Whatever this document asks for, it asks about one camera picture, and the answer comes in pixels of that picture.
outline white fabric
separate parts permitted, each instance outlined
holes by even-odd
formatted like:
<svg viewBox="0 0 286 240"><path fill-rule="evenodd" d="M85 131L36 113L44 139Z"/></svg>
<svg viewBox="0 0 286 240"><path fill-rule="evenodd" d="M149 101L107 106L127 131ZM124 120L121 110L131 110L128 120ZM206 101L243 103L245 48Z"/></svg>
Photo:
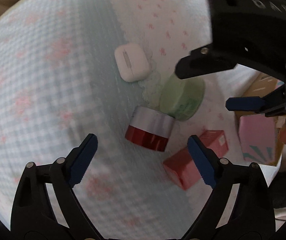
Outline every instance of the white fabric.
<svg viewBox="0 0 286 240"><path fill-rule="evenodd" d="M99 148L75 194L101 234L181 238L211 189L200 180L182 191L168 179L162 161L190 135L215 129L225 132L226 157L248 164L234 113L224 106L228 97L242 94L256 72L238 66L204 76L203 103L191 119L176 122L165 153L136 146L124 133L136 105L157 107L176 62L211 42L209 26L207 0L22 0L3 15L0 219L9 225L27 162L52 163L94 133ZM127 42L138 43L153 68L145 81L126 83L119 76L114 50ZM266 169L268 183L276 170ZM53 209L63 223L58 205Z"/></svg>

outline blue gripper pad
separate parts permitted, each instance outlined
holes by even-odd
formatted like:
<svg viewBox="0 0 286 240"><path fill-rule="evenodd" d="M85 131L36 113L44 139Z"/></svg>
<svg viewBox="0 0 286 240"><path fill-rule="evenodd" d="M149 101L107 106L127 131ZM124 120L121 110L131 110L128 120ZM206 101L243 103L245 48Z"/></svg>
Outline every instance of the blue gripper pad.
<svg viewBox="0 0 286 240"><path fill-rule="evenodd" d="M259 111L266 102L261 97L229 98L225 107L229 111Z"/></svg>
<svg viewBox="0 0 286 240"><path fill-rule="evenodd" d="M78 151L78 154L75 158L75 161L70 166L70 179L68 183L72 188L81 182L97 149L98 138L94 134L89 134L79 147L73 149Z"/></svg>
<svg viewBox="0 0 286 240"><path fill-rule="evenodd" d="M196 135L188 139L187 148L204 183L214 188L216 186L215 167L212 164L219 161L219 158L211 149L206 148Z"/></svg>

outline finger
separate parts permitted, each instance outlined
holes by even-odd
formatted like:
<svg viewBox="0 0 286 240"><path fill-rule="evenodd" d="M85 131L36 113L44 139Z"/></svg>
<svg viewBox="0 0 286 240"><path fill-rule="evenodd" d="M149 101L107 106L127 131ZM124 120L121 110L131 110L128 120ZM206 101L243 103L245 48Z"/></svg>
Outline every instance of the finger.
<svg viewBox="0 0 286 240"><path fill-rule="evenodd" d="M282 143L286 144L286 124L284 124L280 129L279 138Z"/></svg>

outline red box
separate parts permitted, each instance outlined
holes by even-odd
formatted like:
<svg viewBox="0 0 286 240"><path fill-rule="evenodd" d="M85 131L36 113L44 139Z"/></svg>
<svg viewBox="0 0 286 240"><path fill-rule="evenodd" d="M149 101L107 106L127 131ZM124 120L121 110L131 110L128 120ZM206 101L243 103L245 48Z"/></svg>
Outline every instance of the red box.
<svg viewBox="0 0 286 240"><path fill-rule="evenodd" d="M223 130L207 130L200 136L200 140L219 158L222 158L229 150ZM189 189L201 177L187 148L167 158L163 166L169 178L183 190Z"/></svg>

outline pink package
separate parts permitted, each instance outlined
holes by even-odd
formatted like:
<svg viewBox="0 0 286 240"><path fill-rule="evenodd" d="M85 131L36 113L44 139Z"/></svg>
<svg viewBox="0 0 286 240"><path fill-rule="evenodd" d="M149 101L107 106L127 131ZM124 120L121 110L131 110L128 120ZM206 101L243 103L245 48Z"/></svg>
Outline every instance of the pink package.
<svg viewBox="0 0 286 240"><path fill-rule="evenodd" d="M260 164L274 161L277 133L273 117L264 114L241 116L239 138L246 161Z"/></svg>
<svg viewBox="0 0 286 240"><path fill-rule="evenodd" d="M229 150L223 130L206 130L199 138L219 158ZM189 189L201 178L187 147L167 158L163 166L169 178L183 190Z"/></svg>
<svg viewBox="0 0 286 240"><path fill-rule="evenodd" d="M277 82L277 85L275 86L275 89L279 88L283 84L284 84L284 82L278 79L278 82Z"/></svg>

